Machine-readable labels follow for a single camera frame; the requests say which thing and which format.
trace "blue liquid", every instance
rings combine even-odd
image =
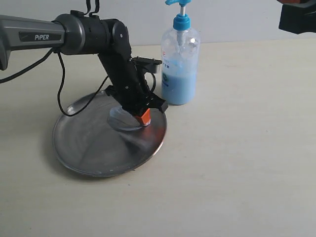
[[[169,104],[186,104],[194,98],[195,91],[196,74],[175,77],[162,73],[162,97]]]

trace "table surface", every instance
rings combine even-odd
[[[0,236],[314,237],[315,45],[202,45],[197,94],[167,110],[161,150],[109,179],[74,174],[53,154],[56,55],[2,84]],[[13,52],[1,78],[45,52]],[[133,55],[160,58],[160,47],[134,47]],[[64,59],[66,106],[96,90],[105,72],[97,56]]]

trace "white wall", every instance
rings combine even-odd
[[[129,29],[132,45],[159,44],[179,5],[164,0],[100,0],[101,18],[117,18]],[[85,11],[85,0],[0,0],[0,14],[53,20],[71,9]],[[193,0],[187,13],[203,42],[307,38],[278,29],[277,0]]]

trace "stainless steel plate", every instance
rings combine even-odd
[[[73,103],[68,112],[80,110],[91,96]],[[83,175],[111,177],[134,170],[159,150],[167,128],[165,114],[152,109],[149,126],[114,130],[107,120],[110,109],[116,106],[119,103],[101,91],[82,113],[58,119],[53,146],[64,166]]]

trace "orange gripper tip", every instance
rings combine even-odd
[[[135,116],[137,121],[144,127],[148,126],[152,120],[150,116],[150,109],[147,109],[146,112],[141,116]]]

